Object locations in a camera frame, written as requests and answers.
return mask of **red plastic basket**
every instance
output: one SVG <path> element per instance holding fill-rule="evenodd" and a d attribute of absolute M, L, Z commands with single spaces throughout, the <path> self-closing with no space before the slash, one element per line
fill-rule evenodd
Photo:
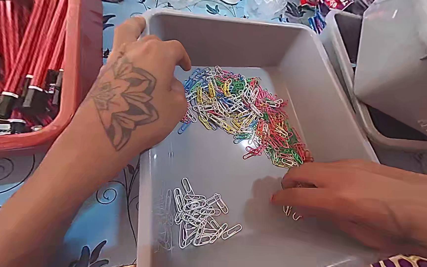
<path fill-rule="evenodd" d="M 67 127 L 103 64 L 103 6 L 100 0 L 69 0 L 64 81 L 54 121 L 32 133 L 0 135 L 0 157 L 44 151 Z"/>

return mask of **pile of paper clips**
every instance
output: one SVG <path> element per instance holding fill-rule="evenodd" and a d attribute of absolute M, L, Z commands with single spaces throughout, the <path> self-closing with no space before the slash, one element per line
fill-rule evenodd
<path fill-rule="evenodd" d="M 283 110 L 287 102 L 261 88 L 259 81 L 219 66 L 196 69 L 184 82 L 189 107 L 177 132 L 182 134 L 191 123 L 200 121 L 207 130 L 221 128 L 232 134 L 235 144 L 247 140 L 252 146 L 246 147 L 245 160 L 264 152 L 278 167 L 313 161 L 288 123 Z"/>
<path fill-rule="evenodd" d="M 220 194 L 214 194 L 210 198 L 193 192 L 187 178 L 181 180 L 184 194 L 181 188 L 173 191 L 176 214 L 174 223 L 179 225 L 179 247 L 186 248 L 190 244 L 203 246 L 213 244 L 222 237 L 227 240 L 241 231 L 241 225 L 237 224 L 228 228 L 227 223 L 222 226 L 214 219 L 222 213 L 228 213 L 228 207 L 223 202 Z"/>

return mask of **purple fabric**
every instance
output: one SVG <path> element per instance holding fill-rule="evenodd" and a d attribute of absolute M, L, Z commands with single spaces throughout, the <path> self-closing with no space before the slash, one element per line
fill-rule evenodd
<path fill-rule="evenodd" d="M 413 264 L 404 258 L 399 259 L 398 264 L 400 267 L 413 267 Z"/>
<path fill-rule="evenodd" d="M 384 259 L 383 263 L 385 264 L 386 267 L 396 267 L 395 264 L 389 259 Z"/>
<path fill-rule="evenodd" d="M 418 266 L 419 267 L 427 267 L 427 260 L 419 259 L 418 260 Z"/>

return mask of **plastic bag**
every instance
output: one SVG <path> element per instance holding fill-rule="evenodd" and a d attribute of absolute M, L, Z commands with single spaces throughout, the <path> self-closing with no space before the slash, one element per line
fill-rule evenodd
<path fill-rule="evenodd" d="M 245 13 L 250 19 L 270 20 L 279 16 L 286 0 L 246 0 Z"/>

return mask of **tattoo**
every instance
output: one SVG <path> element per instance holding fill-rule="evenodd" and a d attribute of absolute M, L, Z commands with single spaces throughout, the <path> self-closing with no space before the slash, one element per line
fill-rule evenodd
<path fill-rule="evenodd" d="M 150 103 L 155 86 L 156 78 L 127 58 L 120 58 L 100 75 L 89 97 L 116 151 L 126 145 L 137 126 L 158 119 Z"/>

